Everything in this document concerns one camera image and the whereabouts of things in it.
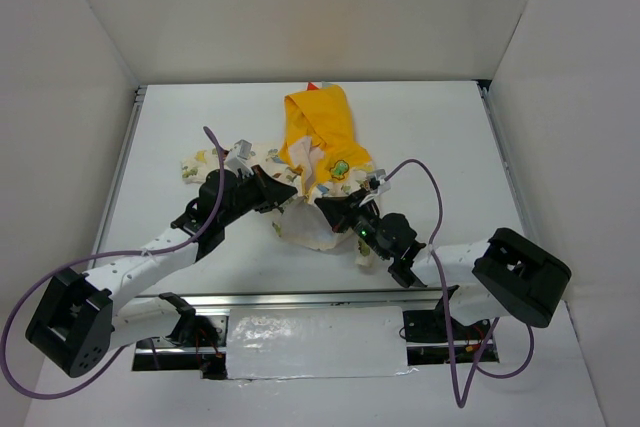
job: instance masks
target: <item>white surface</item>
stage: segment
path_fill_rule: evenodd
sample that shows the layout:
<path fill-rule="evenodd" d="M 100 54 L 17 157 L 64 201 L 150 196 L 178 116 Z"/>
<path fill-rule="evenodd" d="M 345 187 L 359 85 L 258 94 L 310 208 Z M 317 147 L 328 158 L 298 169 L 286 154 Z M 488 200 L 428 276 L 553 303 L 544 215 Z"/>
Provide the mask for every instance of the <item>white surface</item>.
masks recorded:
<path fill-rule="evenodd" d="M 134 73 L 177 82 L 491 78 L 525 0 L 89 0 Z"/>
<path fill-rule="evenodd" d="M 132 89 L 83 0 L 0 0 L 0 322 L 55 266 L 91 248 Z M 10 361 L 33 388 L 42 356 L 12 329 Z M 0 424 L 29 399 L 0 379 Z"/>
<path fill-rule="evenodd" d="M 440 183 L 444 224 L 437 243 L 486 239 L 497 227 L 520 222 L 482 101 L 472 82 L 341 83 L 358 141 L 390 171 L 407 157 L 426 162 Z M 210 148 L 209 125 L 224 145 L 244 138 L 283 138 L 284 96 L 306 84 L 150 86 L 108 237 L 102 250 L 141 245 L 177 218 L 197 185 L 185 185 L 180 159 Z M 382 199 L 385 212 L 407 215 L 420 239 L 437 219 L 427 177 L 407 167 Z M 287 244 L 267 217 L 244 216 L 226 240 L 193 267 L 168 277 L 150 293 L 238 293 L 398 288 L 387 263 L 355 266 L 354 240 L 335 251 Z"/>
<path fill-rule="evenodd" d="M 406 374 L 400 307 L 233 309 L 230 379 L 388 377 Z"/>
<path fill-rule="evenodd" d="M 464 410 L 453 400 L 447 365 L 382 378 L 203 381 L 195 372 L 132 373 L 129 349 L 87 390 L 56 402 L 34 402 L 25 427 L 602 427 L 564 305 L 536 336 L 529 369 L 507 381 L 479 376 Z M 522 324 L 503 319 L 496 342 L 502 363 L 487 369 L 506 373 L 522 362 L 527 348 Z M 462 379 L 468 365 L 460 371 Z M 38 388 L 53 391 L 73 382 L 47 361 Z"/>
<path fill-rule="evenodd" d="M 491 86 L 538 236 L 573 270 L 578 334 L 612 426 L 638 417 L 638 32 L 640 0 L 530 0 Z"/>

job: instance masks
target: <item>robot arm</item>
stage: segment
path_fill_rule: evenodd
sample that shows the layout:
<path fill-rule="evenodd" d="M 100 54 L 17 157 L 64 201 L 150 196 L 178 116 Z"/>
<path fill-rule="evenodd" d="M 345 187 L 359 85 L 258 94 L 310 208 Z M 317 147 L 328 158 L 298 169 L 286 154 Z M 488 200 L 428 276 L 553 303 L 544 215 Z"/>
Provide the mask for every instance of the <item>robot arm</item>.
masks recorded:
<path fill-rule="evenodd" d="M 389 273 L 402 287 L 440 287 L 427 245 L 402 214 L 380 217 L 373 198 L 389 189 L 384 171 L 369 174 L 364 188 L 345 198 L 319 198 L 335 232 L 352 229 L 382 259 L 392 259 Z M 532 327 L 547 327 L 571 279 L 557 258 L 511 229 L 500 228 L 488 240 L 439 247 L 445 278 L 459 287 L 449 307 L 463 325 L 512 315 Z"/>
<path fill-rule="evenodd" d="M 242 164 L 241 158 L 235 161 Z M 132 299 L 208 255 L 224 240 L 225 227 L 244 214 L 252 210 L 268 212 L 297 193 L 294 187 L 273 180 L 259 166 L 242 167 L 238 176 L 225 170 L 220 208 L 196 242 L 175 252 L 150 254 L 188 240 L 204 225 L 218 196 L 217 170 L 208 175 L 198 197 L 171 223 L 172 228 L 143 247 L 143 255 L 123 257 L 85 274 L 72 269 L 56 274 L 27 327 L 29 342 L 67 375 L 78 377 L 100 362 L 107 351 L 136 340 L 161 335 L 180 342 L 199 329 L 210 338 L 217 337 L 208 321 L 196 316 L 195 309 L 174 294 L 143 301 Z"/>
<path fill-rule="evenodd" d="M 78 377 L 108 350 L 137 340 L 165 336 L 181 343 L 198 330 L 217 338 L 208 320 L 175 294 L 134 297 L 211 253 L 224 240 L 225 227 L 244 214 L 279 208 L 297 193 L 259 166 L 248 167 L 243 162 L 246 150 L 240 142 L 227 156 L 227 167 L 238 175 L 225 170 L 224 192 L 218 192 L 220 172 L 212 171 L 198 197 L 170 229 L 143 247 L 143 255 L 120 258 L 85 274 L 66 269 L 54 276 L 27 328 L 27 339 L 70 377 Z M 316 205 L 334 232 L 351 229 L 382 259 L 392 259 L 389 273 L 402 287 L 439 285 L 432 255 L 416 240 L 405 216 L 380 217 L 373 199 L 389 188 L 383 179 L 384 172 L 377 171 L 350 196 L 320 198 Z M 197 242 L 171 253 L 150 254 L 198 232 L 219 194 L 217 215 Z M 437 252 L 446 278 L 459 286 L 451 295 L 452 315 L 465 325 L 511 314 L 546 327 L 571 276 L 564 264 L 509 229 L 498 229 L 488 243 L 441 247 Z"/>

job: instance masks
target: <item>yellow cloth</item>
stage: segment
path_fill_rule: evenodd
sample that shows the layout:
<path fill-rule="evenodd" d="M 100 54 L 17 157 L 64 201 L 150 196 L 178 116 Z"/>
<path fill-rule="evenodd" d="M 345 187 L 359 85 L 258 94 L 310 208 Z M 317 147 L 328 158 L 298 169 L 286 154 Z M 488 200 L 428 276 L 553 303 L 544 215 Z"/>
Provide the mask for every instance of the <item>yellow cloth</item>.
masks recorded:
<path fill-rule="evenodd" d="M 371 170 L 371 156 L 355 141 L 351 110 L 340 87 L 291 94 L 284 105 L 285 138 L 278 156 L 301 173 L 305 194 L 319 184 L 345 181 L 354 168 Z"/>

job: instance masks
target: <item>purple cable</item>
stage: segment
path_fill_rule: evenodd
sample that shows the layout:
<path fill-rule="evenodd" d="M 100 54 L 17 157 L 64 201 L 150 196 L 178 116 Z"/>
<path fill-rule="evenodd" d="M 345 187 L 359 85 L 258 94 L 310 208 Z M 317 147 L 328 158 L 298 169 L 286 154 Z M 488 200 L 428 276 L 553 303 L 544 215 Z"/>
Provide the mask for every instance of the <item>purple cable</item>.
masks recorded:
<path fill-rule="evenodd" d="M 72 389 L 69 389 L 64 392 L 58 392 L 55 394 L 41 394 L 39 392 L 33 392 L 27 389 L 26 387 L 23 387 L 13 377 L 13 374 L 11 374 L 11 371 L 9 370 L 9 365 L 7 364 L 7 340 L 9 338 L 9 330 L 11 329 L 11 325 L 13 324 L 13 321 L 15 320 L 16 315 L 18 314 L 18 311 L 26 302 L 26 300 L 31 296 L 31 294 L 33 294 L 38 287 L 40 287 L 46 281 L 51 279 L 54 275 L 70 267 L 75 267 L 76 265 L 89 262 L 90 260 L 104 259 L 106 257 L 136 256 L 136 255 L 144 255 L 147 253 L 151 255 L 169 254 L 171 252 L 175 252 L 176 250 L 179 250 L 185 247 L 186 245 L 191 244 L 192 242 L 195 242 L 204 233 L 204 231 L 207 230 L 207 228 L 211 225 L 211 222 L 213 222 L 213 219 L 215 218 L 216 214 L 218 213 L 218 209 L 220 208 L 220 203 L 222 202 L 222 192 L 224 192 L 224 151 L 222 147 L 220 147 L 220 144 L 218 143 L 218 139 L 216 139 L 216 136 L 213 134 L 213 132 L 211 132 L 211 129 L 209 129 L 209 127 L 204 127 L 204 132 L 216 147 L 216 152 L 218 153 L 218 162 L 220 167 L 220 182 L 218 183 L 218 195 L 216 197 L 216 203 L 214 204 L 213 210 L 211 211 L 211 214 L 209 214 L 209 217 L 207 218 L 205 223 L 202 224 L 202 227 L 200 227 L 200 229 L 195 234 L 193 234 L 193 237 L 185 240 L 181 244 L 177 244 L 172 247 L 167 247 L 164 249 L 150 250 L 148 252 L 144 252 L 142 250 L 116 250 L 113 252 L 102 252 L 99 254 L 89 255 L 88 257 L 84 257 L 82 259 L 68 262 L 54 269 L 53 271 L 51 271 L 50 273 L 42 277 L 40 280 L 38 280 L 35 284 L 33 284 L 24 293 L 24 295 L 20 297 L 20 299 L 18 300 L 18 302 L 16 302 L 16 305 L 13 307 L 13 309 L 11 309 L 9 316 L 7 317 L 7 322 L 4 324 L 4 329 L 2 329 L 2 337 L 0 338 L 0 368 L 2 369 L 4 378 L 7 380 L 9 385 L 11 385 L 11 387 L 13 387 L 16 391 L 18 391 L 19 393 L 21 393 L 26 397 L 31 397 L 32 399 L 39 399 L 39 400 L 55 400 L 55 399 L 61 399 L 63 397 L 67 397 L 69 395 L 75 394 L 76 392 L 79 392 L 80 390 L 84 389 L 85 387 L 93 383 L 98 377 L 100 377 L 114 362 L 114 360 L 116 360 L 116 357 L 118 357 L 118 355 L 120 355 L 120 353 L 122 353 L 122 351 L 125 349 L 125 347 L 120 347 L 119 349 L 117 349 L 116 352 L 113 354 L 113 356 L 108 360 L 108 362 L 93 377 L 91 377 L 87 381 L 83 382 L 82 384 Z"/>
<path fill-rule="evenodd" d="M 480 348 L 476 351 L 476 353 L 473 356 L 473 363 L 471 364 L 471 370 L 469 371 L 469 376 L 467 377 L 467 381 L 465 382 L 462 396 L 460 396 L 460 385 L 458 383 L 458 369 L 456 366 L 456 349 L 455 349 L 455 344 L 453 339 L 451 311 L 449 309 L 449 291 L 447 289 L 447 281 L 445 279 L 442 262 L 440 261 L 440 257 L 438 257 L 436 250 L 433 248 L 433 241 L 435 240 L 436 235 L 438 235 L 438 232 L 440 231 L 440 227 L 442 227 L 442 218 L 444 215 L 443 204 L 442 204 L 442 194 L 440 192 L 440 187 L 438 187 L 438 183 L 436 182 L 436 179 L 431 173 L 431 171 L 429 170 L 429 168 L 417 159 L 407 159 L 404 162 L 401 162 L 400 165 L 398 165 L 395 169 L 391 171 L 389 175 L 385 177 L 385 180 L 391 180 L 391 178 L 394 175 L 396 175 L 398 171 L 407 164 L 417 164 L 422 168 L 422 170 L 425 171 L 425 173 L 431 180 L 431 183 L 433 184 L 433 189 L 435 190 L 436 198 L 438 199 L 438 222 L 436 223 L 436 226 L 433 229 L 431 236 L 429 237 L 428 248 L 431 255 L 433 256 L 433 260 L 435 261 L 436 266 L 438 267 L 438 275 L 440 276 L 440 285 L 442 287 L 442 305 L 444 307 L 444 320 L 445 320 L 444 324 L 445 324 L 445 330 L 447 331 L 447 343 L 449 346 L 449 366 L 451 368 L 451 382 L 453 384 L 453 395 L 456 399 L 456 404 L 458 404 L 458 407 L 462 409 L 467 403 L 467 398 L 469 397 L 469 389 L 471 388 L 471 381 L 473 380 L 473 376 L 475 375 L 476 371 L 479 371 L 480 373 L 495 379 L 508 379 L 511 377 L 515 377 L 516 375 L 518 375 L 528 367 L 529 363 L 531 362 L 531 359 L 533 358 L 533 350 L 534 350 L 533 330 L 529 325 L 527 325 L 527 328 L 529 330 L 529 355 L 527 356 L 527 359 L 524 361 L 522 366 L 520 366 L 517 370 L 508 374 L 492 374 L 490 372 L 486 372 L 485 370 L 483 370 L 478 364 L 480 362 L 480 359 L 482 358 L 482 354 L 484 353 L 487 347 L 487 343 L 489 339 L 493 335 L 493 331 L 498 325 L 499 318 L 494 319 L 493 323 L 491 324 L 491 327 L 489 328 L 489 331 L 487 332 L 487 335 L 485 336 L 482 343 L 480 344 Z"/>

